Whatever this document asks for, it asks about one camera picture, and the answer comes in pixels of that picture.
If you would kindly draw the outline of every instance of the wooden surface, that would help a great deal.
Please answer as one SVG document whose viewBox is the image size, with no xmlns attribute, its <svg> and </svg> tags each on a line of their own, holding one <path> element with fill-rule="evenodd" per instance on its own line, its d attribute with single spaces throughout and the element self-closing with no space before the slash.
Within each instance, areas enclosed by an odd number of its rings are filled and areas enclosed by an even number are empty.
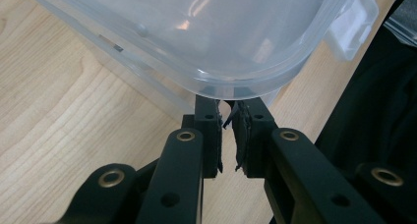
<svg viewBox="0 0 417 224">
<path fill-rule="evenodd" d="M 393 0 L 377 2 L 376 27 Z M 370 39 L 350 63 L 321 43 L 270 108 L 277 124 L 315 140 Z M 139 169 L 179 128 L 34 0 L 0 0 L 0 115 L 4 224 L 56 221 L 91 172 L 109 163 Z M 205 181 L 204 223 L 268 223 L 263 181 L 235 173 L 230 130 L 223 141 L 225 171 Z"/>
</svg>

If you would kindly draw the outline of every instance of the clear plastic box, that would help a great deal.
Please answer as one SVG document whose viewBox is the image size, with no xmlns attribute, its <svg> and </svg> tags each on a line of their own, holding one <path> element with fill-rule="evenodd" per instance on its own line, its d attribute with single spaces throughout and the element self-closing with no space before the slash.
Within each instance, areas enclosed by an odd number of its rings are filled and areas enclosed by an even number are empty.
<svg viewBox="0 0 417 224">
<path fill-rule="evenodd" d="M 243 99 L 280 89 L 354 0 L 37 1 L 152 85 L 143 94 L 190 112 L 189 91 Z"/>
</svg>

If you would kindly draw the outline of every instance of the black cloth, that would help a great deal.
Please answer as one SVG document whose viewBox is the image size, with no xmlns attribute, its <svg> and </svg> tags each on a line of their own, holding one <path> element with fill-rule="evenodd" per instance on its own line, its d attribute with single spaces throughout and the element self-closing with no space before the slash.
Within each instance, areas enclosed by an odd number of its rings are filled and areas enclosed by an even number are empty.
<svg viewBox="0 0 417 224">
<path fill-rule="evenodd" d="M 417 176 L 417 52 L 380 28 L 316 146 L 347 178 L 364 162 Z"/>
</svg>

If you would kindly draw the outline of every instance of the wooden table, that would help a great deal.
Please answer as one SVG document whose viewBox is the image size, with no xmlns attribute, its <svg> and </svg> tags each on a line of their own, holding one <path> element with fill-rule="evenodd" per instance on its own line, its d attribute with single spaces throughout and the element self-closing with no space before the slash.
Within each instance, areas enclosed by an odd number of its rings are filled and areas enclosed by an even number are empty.
<svg viewBox="0 0 417 224">
<path fill-rule="evenodd" d="M 321 43 L 270 111 L 315 140 L 394 0 L 356 59 L 337 62 Z M 109 163 L 137 169 L 159 156 L 179 124 L 103 68 L 77 36 L 34 0 L 0 0 L 0 223 L 60 218 L 87 176 Z M 225 171 L 205 181 L 204 223 L 268 223 L 262 180 Z"/>
</svg>

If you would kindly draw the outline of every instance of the plastic lid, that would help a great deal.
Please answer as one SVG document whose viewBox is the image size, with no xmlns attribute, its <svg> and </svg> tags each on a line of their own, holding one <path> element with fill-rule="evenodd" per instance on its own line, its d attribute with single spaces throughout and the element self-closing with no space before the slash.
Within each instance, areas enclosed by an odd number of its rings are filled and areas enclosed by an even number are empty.
<svg viewBox="0 0 417 224">
<path fill-rule="evenodd" d="M 128 58 L 186 89 L 242 99 L 267 94 L 293 79 L 347 1 L 54 2 L 76 10 L 73 17 L 80 24 L 116 43 Z"/>
</svg>

